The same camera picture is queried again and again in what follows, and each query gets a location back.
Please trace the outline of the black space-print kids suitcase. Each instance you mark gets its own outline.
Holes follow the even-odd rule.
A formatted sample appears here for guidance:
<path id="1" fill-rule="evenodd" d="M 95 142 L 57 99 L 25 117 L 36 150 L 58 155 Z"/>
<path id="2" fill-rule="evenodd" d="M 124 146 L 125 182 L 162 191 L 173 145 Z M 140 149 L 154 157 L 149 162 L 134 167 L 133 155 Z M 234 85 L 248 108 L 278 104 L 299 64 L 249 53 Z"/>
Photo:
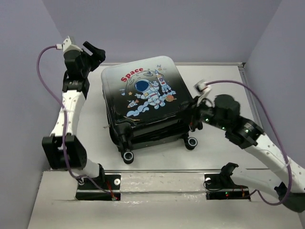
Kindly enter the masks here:
<path id="1" fill-rule="evenodd" d="M 178 139 L 188 150 L 196 148 L 198 141 L 179 112 L 192 96 L 170 57 L 107 67 L 101 81 L 110 137 L 124 163 L 134 161 L 136 149 Z"/>

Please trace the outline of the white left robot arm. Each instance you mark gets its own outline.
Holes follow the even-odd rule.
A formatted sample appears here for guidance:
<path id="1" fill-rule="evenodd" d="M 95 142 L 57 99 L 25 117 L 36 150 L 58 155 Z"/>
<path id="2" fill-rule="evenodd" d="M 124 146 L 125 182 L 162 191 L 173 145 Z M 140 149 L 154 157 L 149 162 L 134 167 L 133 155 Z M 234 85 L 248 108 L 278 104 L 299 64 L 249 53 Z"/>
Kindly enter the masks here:
<path id="1" fill-rule="evenodd" d="M 91 54 L 77 46 L 71 37 L 53 46 L 62 51 L 66 71 L 63 76 L 62 98 L 43 83 L 45 89 L 59 103 L 60 111 L 50 135 L 42 139 L 42 147 L 53 170 L 68 171 L 80 185 L 88 180 L 94 188 L 101 188 L 105 184 L 104 169 L 101 164 L 94 163 L 87 157 L 86 149 L 77 138 L 77 129 L 89 92 L 88 75 L 105 60 L 105 50 L 88 42 L 83 46 Z"/>

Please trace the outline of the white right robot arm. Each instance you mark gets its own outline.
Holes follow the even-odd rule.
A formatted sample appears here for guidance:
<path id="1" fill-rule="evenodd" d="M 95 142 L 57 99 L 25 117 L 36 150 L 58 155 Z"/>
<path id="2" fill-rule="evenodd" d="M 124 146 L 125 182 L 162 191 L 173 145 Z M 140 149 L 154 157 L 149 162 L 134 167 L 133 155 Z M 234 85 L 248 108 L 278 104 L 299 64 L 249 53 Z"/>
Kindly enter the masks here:
<path id="1" fill-rule="evenodd" d="M 271 176 L 250 174 L 229 162 L 217 175 L 218 184 L 252 187 L 277 198 L 278 204 L 293 212 L 304 212 L 305 169 L 285 155 L 258 124 L 241 116 L 240 104 L 232 96 L 218 95 L 212 106 L 197 96 L 181 109 L 180 116 L 190 128 L 205 123 L 223 130 L 229 142 L 256 157 L 273 173 Z"/>

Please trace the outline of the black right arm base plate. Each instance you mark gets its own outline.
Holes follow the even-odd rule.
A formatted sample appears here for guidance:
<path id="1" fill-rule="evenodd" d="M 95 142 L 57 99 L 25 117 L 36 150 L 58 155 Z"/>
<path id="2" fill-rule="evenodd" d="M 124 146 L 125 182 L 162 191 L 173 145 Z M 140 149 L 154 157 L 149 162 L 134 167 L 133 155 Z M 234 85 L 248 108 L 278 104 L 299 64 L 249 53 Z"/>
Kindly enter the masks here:
<path id="1" fill-rule="evenodd" d="M 219 173 L 205 175 L 203 187 L 207 191 L 207 200 L 251 200 L 248 187 L 236 185 L 231 179 L 237 167 L 237 164 L 229 162 Z"/>

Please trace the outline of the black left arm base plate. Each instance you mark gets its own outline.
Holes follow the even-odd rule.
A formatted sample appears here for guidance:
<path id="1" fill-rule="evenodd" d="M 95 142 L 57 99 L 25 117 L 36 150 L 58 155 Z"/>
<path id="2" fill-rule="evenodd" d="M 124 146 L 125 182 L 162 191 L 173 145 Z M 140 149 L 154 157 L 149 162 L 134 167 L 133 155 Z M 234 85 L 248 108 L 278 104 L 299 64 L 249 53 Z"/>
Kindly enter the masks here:
<path id="1" fill-rule="evenodd" d="M 83 178 L 77 184 L 75 198 L 84 201 L 120 201 L 121 174 L 106 173 L 104 181 L 93 178 Z"/>

